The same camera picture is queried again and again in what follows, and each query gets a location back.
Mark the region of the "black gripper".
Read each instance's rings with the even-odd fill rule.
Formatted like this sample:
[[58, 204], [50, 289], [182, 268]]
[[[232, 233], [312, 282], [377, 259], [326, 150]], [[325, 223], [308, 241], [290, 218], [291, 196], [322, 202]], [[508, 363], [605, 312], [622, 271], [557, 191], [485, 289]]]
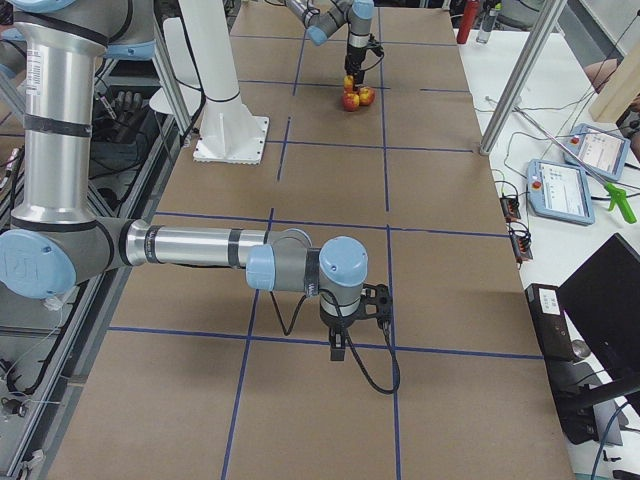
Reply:
[[330, 360], [343, 361], [348, 330], [356, 321], [364, 319], [364, 302], [335, 306], [329, 301], [321, 301], [320, 317], [329, 329]]
[[366, 58], [367, 47], [347, 45], [345, 55], [345, 76], [353, 77], [353, 91], [358, 93], [363, 86], [365, 72], [362, 70], [362, 64]]

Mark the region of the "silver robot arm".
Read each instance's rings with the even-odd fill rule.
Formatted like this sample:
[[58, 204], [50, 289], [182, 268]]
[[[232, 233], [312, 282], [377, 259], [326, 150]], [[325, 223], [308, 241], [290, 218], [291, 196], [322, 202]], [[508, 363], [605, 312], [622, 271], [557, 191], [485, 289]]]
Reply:
[[343, 26], [348, 27], [345, 74], [352, 80], [352, 90], [358, 92], [364, 86], [365, 69], [362, 67], [367, 52], [375, 50], [381, 58], [383, 50], [371, 33], [374, 2], [366, 0], [332, 1], [325, 12], [312, 1], [282, 1], [304, 26], [306, 36], [316, 45], [324, 44]]
[[318, 297], [333, 360], [353, 346], [349, 326], [366, 315], [364, 246], [337, 237], [315, 248], [297, 229], [171, 228], [99, 217], [87, 204], [94, 68], [119, 54], [155, 50], [149, 1], [17, 1], [27, 44], [24, 197], [1, 236], [1, 280], [44, 299], [122, 267], [175, 264], [244, 271], [270, 293]]

